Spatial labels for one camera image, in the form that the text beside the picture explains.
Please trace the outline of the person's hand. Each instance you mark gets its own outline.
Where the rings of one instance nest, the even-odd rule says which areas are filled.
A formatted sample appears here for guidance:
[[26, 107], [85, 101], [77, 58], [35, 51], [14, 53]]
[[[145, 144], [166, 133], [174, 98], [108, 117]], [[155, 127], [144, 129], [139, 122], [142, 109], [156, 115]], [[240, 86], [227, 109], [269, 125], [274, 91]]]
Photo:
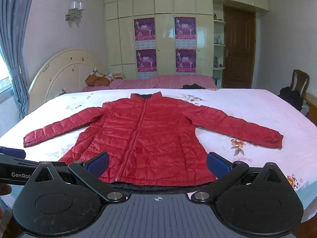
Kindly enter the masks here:
[[[0, 196], [9, 195], [12, 191], [12, 187], [8, 184], [0, 184]], [[3, 208], [0, 206], [0, 220], [3, 218]]]

